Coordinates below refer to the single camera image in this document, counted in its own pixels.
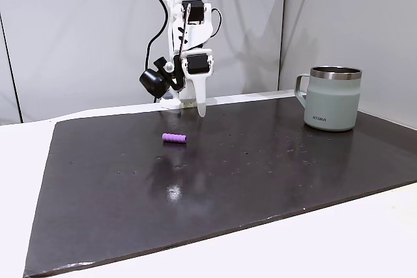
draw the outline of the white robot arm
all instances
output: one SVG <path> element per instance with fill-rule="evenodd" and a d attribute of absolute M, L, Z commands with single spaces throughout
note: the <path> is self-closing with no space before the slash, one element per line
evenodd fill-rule
<path fill-rule="evenodd" d="M 206 80 L 213 74 L 214 60 L 212 50 L 203 46 L 213 36 L 211 15 L 217 9 L 212 9 L 207 0 L 167 0 L 167 10 L 162 0 L 159 1 L 165 16 L 168 13 L 169 61 L 164 57 L 156 60 L 156 72 L 146 66 L 139 80 L 155 98 L 161 98 L 169 91 L 180 104 L 178 107 L 196 102 L 200 116 L 204 117 Z"/>

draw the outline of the table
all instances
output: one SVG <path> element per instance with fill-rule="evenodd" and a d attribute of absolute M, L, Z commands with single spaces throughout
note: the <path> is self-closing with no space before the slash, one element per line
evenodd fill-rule
<path fill-rule="evenodd" d="M 291 90 L 208 99 L 209 105 L 293 96 Z M 2 277 L 21 277 L 56 122 L 161 110 L 94 109 L 2 126 Z M 417 184 L 144 257 L 63 277 L 415 277 Z"/>

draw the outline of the dark tabletop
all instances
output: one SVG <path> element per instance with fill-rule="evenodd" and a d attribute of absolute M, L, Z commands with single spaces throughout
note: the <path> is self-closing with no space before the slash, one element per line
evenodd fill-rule
<path fill-rule="evenodd" d="M 186 145 L 162 142 L 187 135 Z M 161 251 L 417 180 L 417 132 L 364 113 L 304 125 L 295 98 L 56 125 L 26 277 Z"/>

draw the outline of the gray wall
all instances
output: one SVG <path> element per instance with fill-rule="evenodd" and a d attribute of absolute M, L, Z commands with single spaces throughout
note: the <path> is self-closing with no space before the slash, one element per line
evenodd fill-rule
<path fill-rule="evenodd" d="M 8 65 L 3 28 L 0 24 L 0 125 L 15 123 L 20 123 L 20 117 Z"/>
<path fill-rule="evenodd" d="M 223 25 L 207 45 L 208 96 L 276 90 L 283 0 L 209 1 Z M 0 0 L 0 9 L 24 121 L 152 101 L 138 77 L 164 20 L 157 0 Z M 150 60 L 162 55 L 166 33 Z"/>
<path fill-rule="evenodd" d="M 417 128 L 416 21 L 416 0 L 285 0 L 280 89 L 315 65 L 361 68 L 360 109 Z"/>

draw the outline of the purple object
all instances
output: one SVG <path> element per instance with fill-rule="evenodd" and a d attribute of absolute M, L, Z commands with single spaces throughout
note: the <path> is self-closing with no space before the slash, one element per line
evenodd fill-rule
<path fill-rule="evenodd" d="M 173 133 L 164 133 L 162 135 L 162 140 L 169 143 L 185 143 L 187 142 L 187 136 L 185 135 L 175 135 Z"/>

